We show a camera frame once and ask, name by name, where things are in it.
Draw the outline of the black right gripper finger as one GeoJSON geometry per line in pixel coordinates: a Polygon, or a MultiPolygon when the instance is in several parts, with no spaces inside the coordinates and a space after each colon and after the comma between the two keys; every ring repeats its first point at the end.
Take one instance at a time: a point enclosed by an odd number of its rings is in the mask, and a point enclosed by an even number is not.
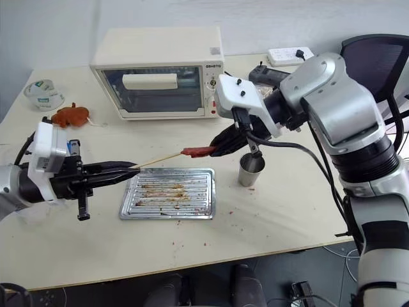
{"type": "Polygon", "coordinates": [[[210,143],[210,146],[215,148],[210,156],[222,157],[229,155],[247,145],[248,141],[244,136],[217,136],[210,143]]]}
{"type": "Polygon", "coordinates": [[[236,128],[235,124],[232,124],[215,136],[210,146],[216,149],[240,149],[246,144],[246,137],[236,128]]]}

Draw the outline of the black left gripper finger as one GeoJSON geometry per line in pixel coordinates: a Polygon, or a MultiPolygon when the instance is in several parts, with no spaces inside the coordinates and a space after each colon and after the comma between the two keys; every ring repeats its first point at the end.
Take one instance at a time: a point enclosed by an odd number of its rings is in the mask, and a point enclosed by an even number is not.
{"type": "Polygon", "coordinates": [[[138,174],[138,169],[133,168],[133,166],[136,166],[136,164],[126,161],[96,162],[91,164],[84,164],[82,167],[82,173],[84,175],[95,175],[100,173],[109,173],[112,171],[120,171],[121,174],[138,174]]]}
{"type": "Polygon", "coordinates": [[[103,169],[96,173],[87,173],[81,181],[81,189],[84,191],[98,187],[115,185],[126,181],[140,173],[139,168],[111,168],[103,169]]]}

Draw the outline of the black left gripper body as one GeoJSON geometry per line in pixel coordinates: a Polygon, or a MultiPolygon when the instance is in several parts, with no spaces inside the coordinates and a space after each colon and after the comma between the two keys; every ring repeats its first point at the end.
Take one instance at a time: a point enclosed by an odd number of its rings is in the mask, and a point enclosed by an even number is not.
{"type": "Polygon", "coordinates": [[[54,194],[59,199],[77,200],[79,213],[77,219],[90,219],[88,198],[93,196],[89,178],[94,174],[94,164],[84,164],[80,154],[81,143],[78,139],[68,142],[69,156],[65,157],[61,169],[50,179],[54,194]]]}

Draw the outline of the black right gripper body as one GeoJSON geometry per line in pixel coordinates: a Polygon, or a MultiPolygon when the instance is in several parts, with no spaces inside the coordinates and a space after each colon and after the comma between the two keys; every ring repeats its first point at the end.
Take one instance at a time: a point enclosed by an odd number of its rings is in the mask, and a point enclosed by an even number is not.
{"type": "Polygon", "coordinates": [[[254,137],[263,140],[271,138],[271,133],[265,127],[265,124],[257,116],[250,115],[247,109],[241,107],[233,107],[232,114],[235,126],[235,136],[233,141],[233,149],[237,151],[244,146],[249,146],[253,158],[261,158],[263,154],[259,149],[260,143],[248,138],[247,133],[250,132],[254,137]]]}

